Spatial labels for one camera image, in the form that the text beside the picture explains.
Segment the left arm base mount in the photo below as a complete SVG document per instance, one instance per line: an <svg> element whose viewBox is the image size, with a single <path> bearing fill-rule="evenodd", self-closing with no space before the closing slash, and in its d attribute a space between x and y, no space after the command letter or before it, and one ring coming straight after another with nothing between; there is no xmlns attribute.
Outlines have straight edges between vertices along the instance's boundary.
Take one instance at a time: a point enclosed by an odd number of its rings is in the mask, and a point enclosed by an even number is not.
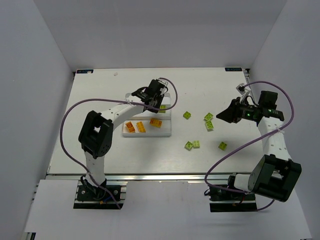
<svg viewBox="0 0 320 240"><path fill-rule="evenodd" d="M102 190L102 194L96 197L87 187L83 185L81 181L78 182L78 186L76 188L73 208L78 210L121 209L126 198L127 183L111 181L106 183L105 188L108 189L113 195L117 204L119 205L119 208L108 192Z"/></svg>

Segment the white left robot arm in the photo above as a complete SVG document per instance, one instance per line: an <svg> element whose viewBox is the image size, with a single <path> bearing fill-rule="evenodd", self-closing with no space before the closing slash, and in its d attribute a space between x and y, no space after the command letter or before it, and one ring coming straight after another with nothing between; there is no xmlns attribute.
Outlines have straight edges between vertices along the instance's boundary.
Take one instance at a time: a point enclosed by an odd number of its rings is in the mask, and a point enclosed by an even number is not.
<svg viewBox="0 0 320 240"><path fill-rule="evenodd" d="M97 192L106 186L105 155L112 146L114 130L129 118L146 111L158 113L167 90L168 80L153 79L145 89L137 89L109 110L92 110L87 114L78 137L88 169L83 181L86 187Z"/></svg>

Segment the yellow lego brick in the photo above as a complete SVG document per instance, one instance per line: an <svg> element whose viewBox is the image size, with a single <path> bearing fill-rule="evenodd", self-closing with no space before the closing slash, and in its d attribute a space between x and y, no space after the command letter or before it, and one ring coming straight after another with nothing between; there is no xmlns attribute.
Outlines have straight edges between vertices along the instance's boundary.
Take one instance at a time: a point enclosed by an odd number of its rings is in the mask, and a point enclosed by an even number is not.
<svg viewBox="0 0 320 240"><path fill-rule="evenodd" d="M138 131L139 131L140 133L145 133L145 132L146 132L146 129L145 129L144 124L143 124L142 121L138 121L138 122L136 123L136 126L137 126L137 129L138 129Z"/></svg>

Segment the blue corner label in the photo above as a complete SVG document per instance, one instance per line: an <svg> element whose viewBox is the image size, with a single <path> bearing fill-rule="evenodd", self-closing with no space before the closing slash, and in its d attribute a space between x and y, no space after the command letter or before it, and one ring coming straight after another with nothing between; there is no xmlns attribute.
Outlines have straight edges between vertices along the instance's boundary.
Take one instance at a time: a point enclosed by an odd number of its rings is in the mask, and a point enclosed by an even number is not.
<svg viewBox="0 0 320 240"><path fill-rule="evenodd" d="M92 74L93 72L93 69L78 69L76 74Z"/></svg>
<svg viewBox="0 0 320 240"><path fill-rule="evenodd" d="M224 68L226 72L242 72L241 67L225 67Z"/></svg>

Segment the lime round-stud lego brick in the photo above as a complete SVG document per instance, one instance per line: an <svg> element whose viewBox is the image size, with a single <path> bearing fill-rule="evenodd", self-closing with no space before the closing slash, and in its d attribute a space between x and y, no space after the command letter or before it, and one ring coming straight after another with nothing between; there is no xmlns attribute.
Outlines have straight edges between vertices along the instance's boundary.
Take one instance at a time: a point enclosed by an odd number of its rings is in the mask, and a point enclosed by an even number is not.
<svg viewBox="0 0 320 240"><path fill-rule="evenodd" d="M187 141L186 144L184 145L184 148L190 151L193 148L193 143L190 141Z"/></svg>

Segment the lime square lego brick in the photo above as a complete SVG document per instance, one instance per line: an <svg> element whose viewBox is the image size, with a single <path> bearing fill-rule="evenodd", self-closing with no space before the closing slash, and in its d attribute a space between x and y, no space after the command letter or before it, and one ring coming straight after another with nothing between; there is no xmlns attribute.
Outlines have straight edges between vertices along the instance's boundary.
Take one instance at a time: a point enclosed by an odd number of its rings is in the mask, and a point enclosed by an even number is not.
<svg viewBox="0 0 320 240"><path fill-rule="evenodd" d="M186 111L183 115L182 115L186 120L188 120L191 117L191 113Z"/></svg>

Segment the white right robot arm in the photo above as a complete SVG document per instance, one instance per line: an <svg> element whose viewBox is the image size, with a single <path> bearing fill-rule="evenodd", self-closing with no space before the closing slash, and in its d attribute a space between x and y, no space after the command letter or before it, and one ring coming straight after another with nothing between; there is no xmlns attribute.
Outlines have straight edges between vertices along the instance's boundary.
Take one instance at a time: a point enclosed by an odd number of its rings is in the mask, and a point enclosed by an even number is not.
<svg viewBox="0 0 320 240"><path fill-rule="evenodd" d="M227 123L245 119L253 121L262 136L263 155L249 174L234 173L228 185L234 189L255 193L276 201L286 202L290 197L302 167L293 162L288 153L284 133L284 114L277 110L278 94L262 91L258 103L249 104L250 91L242 90L241 96L233 99L229 107L216 115Z"/></svg>

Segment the white three-compartment tray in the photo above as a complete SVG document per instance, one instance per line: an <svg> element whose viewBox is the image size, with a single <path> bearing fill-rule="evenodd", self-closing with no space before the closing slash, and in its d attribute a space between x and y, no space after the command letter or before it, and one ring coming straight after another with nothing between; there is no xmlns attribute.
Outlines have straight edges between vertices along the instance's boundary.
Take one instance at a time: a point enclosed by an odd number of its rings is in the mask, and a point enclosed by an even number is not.
<svg viewBox="0 0 320 240"><path fill-rule="evenodd" d="M151 119L162 121L161 126L152 126ZM129 132L126 123L131 122L135 132ZM142 122L145 132L140 132L137 123ZM146 137L170 137L172 134L172 110L153 113L145 111L126 120L121 126L122 136L125 138L146 138Z"/></svg>

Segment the orange rounded lego piece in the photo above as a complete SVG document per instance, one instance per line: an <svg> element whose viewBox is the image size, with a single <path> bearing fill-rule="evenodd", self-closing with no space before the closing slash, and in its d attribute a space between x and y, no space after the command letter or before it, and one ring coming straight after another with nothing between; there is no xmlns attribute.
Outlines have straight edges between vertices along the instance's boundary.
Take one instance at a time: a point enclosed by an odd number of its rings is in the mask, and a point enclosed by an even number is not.
<svg viewBox="0 0 320 240"><path fill-rule="evenodd" d="M133 123L131 121L126 122L125 126L126 126L126 128L127 128L129 133L135 133L136 132L136 129L135 129L135 127L134 127L134 125L133 125Z"/></svg>

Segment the orange lego brick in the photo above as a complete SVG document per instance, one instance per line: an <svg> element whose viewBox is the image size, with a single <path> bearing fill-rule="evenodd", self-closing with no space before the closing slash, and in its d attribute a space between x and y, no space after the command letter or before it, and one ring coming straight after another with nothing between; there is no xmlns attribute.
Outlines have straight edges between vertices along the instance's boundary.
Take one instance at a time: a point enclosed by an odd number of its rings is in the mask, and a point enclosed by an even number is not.
<svg viewBox="0 0 320 240"><path fill-rule="evenodd" d="M156 118L151 118L149 124L153 127L160 128L162 126L163 121Z"/></svg>

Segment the lime small lego brick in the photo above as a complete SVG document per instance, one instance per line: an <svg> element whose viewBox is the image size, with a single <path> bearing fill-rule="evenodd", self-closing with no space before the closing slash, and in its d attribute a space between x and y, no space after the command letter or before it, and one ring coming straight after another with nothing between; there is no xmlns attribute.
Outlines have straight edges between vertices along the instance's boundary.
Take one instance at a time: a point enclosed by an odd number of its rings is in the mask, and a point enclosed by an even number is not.
<svg viewBox="0 0 320 240"><path fill-rule="evenodd" d="M194 148L194 149L199 149L200 146L201 146L199 140L194 140L194 141L192 142L192 145L193 145L193 148Z"/></svg>

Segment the lime lego brick hidden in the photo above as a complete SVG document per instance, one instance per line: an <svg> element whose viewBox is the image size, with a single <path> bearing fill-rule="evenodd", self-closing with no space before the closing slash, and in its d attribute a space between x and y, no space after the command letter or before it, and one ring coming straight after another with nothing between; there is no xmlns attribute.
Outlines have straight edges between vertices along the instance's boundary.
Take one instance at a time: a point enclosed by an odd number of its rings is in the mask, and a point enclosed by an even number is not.
<svg viewBox="0 0 320 240"><path fill-rule="evenodd" d="M205 122L205 127L207 131L212 131L214 129L214 125L210 120Z"/></svg>

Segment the dark green lego brick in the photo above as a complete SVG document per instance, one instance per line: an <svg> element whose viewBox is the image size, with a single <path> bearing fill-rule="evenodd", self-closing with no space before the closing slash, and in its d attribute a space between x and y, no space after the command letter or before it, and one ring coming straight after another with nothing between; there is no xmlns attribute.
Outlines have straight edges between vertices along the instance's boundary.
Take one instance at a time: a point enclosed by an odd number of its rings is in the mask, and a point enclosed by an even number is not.
<svg viewBox="0 0 320 240"><path fill-rule="evenodd" d="M167 108L166 105L161 105L161 106L159 107L158 113L166 113L166 108Z"/></svg>

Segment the blue left corner label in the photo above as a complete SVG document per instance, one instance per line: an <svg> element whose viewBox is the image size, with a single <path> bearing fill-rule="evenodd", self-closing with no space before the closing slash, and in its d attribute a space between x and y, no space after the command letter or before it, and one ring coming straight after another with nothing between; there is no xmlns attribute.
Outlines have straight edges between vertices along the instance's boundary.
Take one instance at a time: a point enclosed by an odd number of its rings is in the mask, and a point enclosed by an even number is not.
<svg viewBox="0 0 320 240"><path fill-rule="evenodd" d="M93 69L78 69L76 74L92 74L93 72Z"/></svg>

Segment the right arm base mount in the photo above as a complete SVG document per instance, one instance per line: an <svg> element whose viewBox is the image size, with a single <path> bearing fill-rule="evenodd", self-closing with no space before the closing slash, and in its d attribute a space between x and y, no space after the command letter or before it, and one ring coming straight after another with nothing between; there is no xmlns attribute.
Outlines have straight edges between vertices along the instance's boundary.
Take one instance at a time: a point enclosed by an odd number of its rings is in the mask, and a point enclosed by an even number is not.
<svg viewBox="0 0 320 240"><path fill-rule="evenodd" d="M209 197L211 213L244 213L258 210L256 196L252 193L237 193L209 186L203 194Z"/></svg>

